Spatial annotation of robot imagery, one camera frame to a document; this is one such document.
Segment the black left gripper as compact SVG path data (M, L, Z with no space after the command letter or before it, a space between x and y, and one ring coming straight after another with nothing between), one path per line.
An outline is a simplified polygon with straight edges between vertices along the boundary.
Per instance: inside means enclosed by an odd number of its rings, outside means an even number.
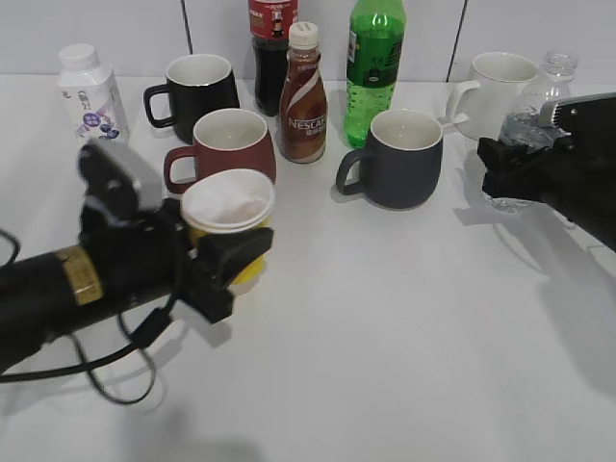
M89 199L81 213L79 244L102 285L103 297L91 305L95 317L110 318L170 293L175 255L163 218L173 224L183 252L189 252L189 243L194 251L185 260L180 299L209 323L232 315L230 286L272 247L274 232L267 226L233 234L191 227L187 233L174 198L157 212L121 226L113 226L111 216Z

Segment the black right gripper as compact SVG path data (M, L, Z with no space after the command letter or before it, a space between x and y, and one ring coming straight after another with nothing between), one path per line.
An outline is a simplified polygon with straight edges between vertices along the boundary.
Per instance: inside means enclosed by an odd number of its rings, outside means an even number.
M489 138L477 155L487 168L482 189L495 198L543 203L608 248L615 248L615 135L573 135L549 151Z

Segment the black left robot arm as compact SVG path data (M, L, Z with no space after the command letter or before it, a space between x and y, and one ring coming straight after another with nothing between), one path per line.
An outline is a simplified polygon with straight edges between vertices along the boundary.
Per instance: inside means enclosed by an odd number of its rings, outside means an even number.
M113 222L86 206L76 245L1 269L1 369L56 339L160 297L214 324L231 316L233 280L270 250L273 231L208 235L193 243L179 203Z

